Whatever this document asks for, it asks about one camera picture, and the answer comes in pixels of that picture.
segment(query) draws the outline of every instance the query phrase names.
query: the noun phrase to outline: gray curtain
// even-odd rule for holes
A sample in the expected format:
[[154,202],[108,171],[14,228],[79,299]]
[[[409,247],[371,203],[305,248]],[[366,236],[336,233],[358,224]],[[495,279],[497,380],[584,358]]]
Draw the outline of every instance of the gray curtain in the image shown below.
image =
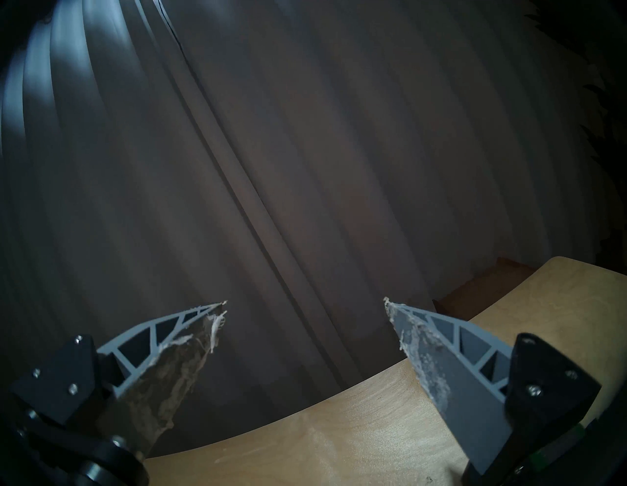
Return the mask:
[[59,1],[0,88],[5,382],[73,334],[228,300],[153,454],[176,452],[394,364],[384,296],[433,309],[497,256],[592,262],[576,61],[531,11]]

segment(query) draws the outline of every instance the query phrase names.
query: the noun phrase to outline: screw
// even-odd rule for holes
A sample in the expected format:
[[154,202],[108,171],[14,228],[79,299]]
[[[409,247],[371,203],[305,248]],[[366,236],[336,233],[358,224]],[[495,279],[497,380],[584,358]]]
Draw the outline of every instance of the screw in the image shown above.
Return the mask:
[[527,393],[533,397],[540,396],[542,394],[542,388],[538,385],[527,385]]

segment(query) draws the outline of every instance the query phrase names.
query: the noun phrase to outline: black plastic bracket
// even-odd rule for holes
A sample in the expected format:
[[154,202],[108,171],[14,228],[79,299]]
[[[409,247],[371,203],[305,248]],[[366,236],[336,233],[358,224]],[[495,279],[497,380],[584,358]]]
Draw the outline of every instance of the black plastic bracket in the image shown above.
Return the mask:
[[533,334],[519,334],[512,351],[505,413],[512,434],[488,470],[471,463],[464,486],[520,483],[525,459],[579,422],[601,385],[557,349]]

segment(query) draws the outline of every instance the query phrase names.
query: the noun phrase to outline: wooden table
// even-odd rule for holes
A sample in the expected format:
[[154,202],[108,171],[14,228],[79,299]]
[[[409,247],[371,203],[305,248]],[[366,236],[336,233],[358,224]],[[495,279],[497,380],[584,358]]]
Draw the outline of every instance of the wooden table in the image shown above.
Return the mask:
[[[627,277],[553,258],[472,322],[514,344],[539,335],[602,385],[611,402],[627,370]],[[251,432],[148,459],[151,486],[455,485],[467,458],[408,360],[321,403]]]

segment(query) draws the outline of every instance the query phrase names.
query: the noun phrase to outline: curtain fold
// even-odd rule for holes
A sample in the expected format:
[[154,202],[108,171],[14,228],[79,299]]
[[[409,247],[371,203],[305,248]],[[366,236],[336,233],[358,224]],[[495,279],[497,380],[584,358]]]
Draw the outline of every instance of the curtain fold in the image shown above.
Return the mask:
[[587,112],[529,12],[60,0],[0,80],[5,382],[73,334],[227,300],[172,453],[397,362],[385,296],[592,262]]

